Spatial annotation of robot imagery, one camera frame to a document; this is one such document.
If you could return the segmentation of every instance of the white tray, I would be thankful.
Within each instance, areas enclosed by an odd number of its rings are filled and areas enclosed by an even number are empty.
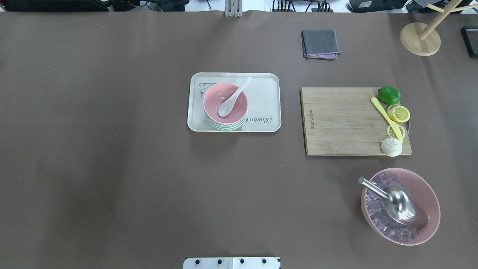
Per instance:
[[[239,85],[246,77],[252,77],[244,90],[249,103],[246,122],[231,132],[272,133],[282,124],[279,79],[270,73],[197,73],[191,78],[187,126],[196,132],[224,132],[214,128],[204,113],[203,97],[209,87],[228,82]]]

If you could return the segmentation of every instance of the bowl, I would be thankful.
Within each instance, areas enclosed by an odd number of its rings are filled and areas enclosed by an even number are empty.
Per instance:
[[[360,204],[362,208],[362,213],[367,223],[377,234],[399,245],[415,246],[423,244],[426,241],[430,240],[430,238],[432,238],[438,230],[441,214],[440,204],[438,203],[438,199],[432,187],[430,187],[430,185],[419,175],[403,168],[384,169],[375,174],[370,181],[374,182],[375,180],[379,180],[378,176],[382,173],[395,174],[398,176],[400,183],[408,190],[410,198],[428,215],[428,223],[419,230],[415,238],[410,239],[408,242],[397,242],[395,240],[392,240],[391,238],[384,235],[382,231],[379,230],[372,222],[369,212],[367,211],[367,189],[364,188],[362,191]]]
[[[224,127],[230,127],[230,125],[238,124],[241,121],[244,123],[249,108],[247,97],[244,92],[239,94],[236,104],[229,115],[221,117],[217,112],[219,106],[231,97],[237,89],[238,87],[231,83],[218,83],[214,84],[206,91],[203,100],[204,112],[211,122]]]
[[[236,124],[231,124],[231,125],[220,125],[220,124],[217,124],[217,123],[213,122],[211,119],[208,119],[208,120],[209,120],[209,123],[211,123],[211,125],[213,127],[215,127],[216,129],[218,129],[220,131],[234,131],[234,130],[238,129],[239,127],[241,127],[244,124],[244,122],[246,121],[246,119],[247,119],[247,114],[241,121],[239,121]]]

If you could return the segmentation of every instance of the metal bracket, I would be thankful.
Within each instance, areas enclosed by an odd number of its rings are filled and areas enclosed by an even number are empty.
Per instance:
[[[187,258],[183,269],[281,269],[280,257]]]
[[[242,17],[242,0],[226,0],[226,17]]]

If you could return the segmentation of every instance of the large pink bowl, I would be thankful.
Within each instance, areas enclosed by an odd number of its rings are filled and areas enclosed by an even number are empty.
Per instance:
[[[226,117],[221,117],[217,113],[219,106],[231,97],[238,87],[231,83],[218,83],[211,86],[204,95],[204,111],[206,115],[217,124],[232,125],[240,122],[247,114],[248,103],[244,92],[241,92],[237,98],[236,104],[231,113]]]
[[[365,204],[365,194],[367,189],[364,188],[362,191],[362,197],[360,199],[360,204],[362,206],[362,213],[367,220],[367,223],[372,227],[372,229],[382,236],[396,244],[404,246],[415,246],[422,243],[425,243],[436,233],[438,226],[440,224],[440,204],[438,199],[433,191],[432,187],[426,183],[426,181],[419,175],[403,168],[388,168],[384,169],[377,174],[375,174],[371,181],[379,175],[380,173],[388,172],[391,174],[396,174],[400,182],[406,189],[410,191],[410,198],[421,207],[428,215],[428,223],[420,229],[418,236],[415,239],[411,239],[408,242],[397,242],[388,238],[386,235],[382,234],[376,227],[373,225],[372,220],[370,219],[369,214],[367,213],[367,207]]]

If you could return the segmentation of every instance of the yellow knife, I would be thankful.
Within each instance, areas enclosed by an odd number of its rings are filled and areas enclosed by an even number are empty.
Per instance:
[[[391,126],[391,129],[395,132],[397,135],[398,140],[400,143],[403,144],[403,137],[402,137],[402,132],[400,131],[400,128],[398,127],[398,124],[390,119],[388,117],[387,113],[385,112],[385,109],[383,109],[382,105],[380,104],[379,100],[375,97],[372,97],[370,99],[372,101],[372,104],[375,106],[375,108],[382,114],[382,116],[385,118],[385,120],[388,122],[388,124]]]

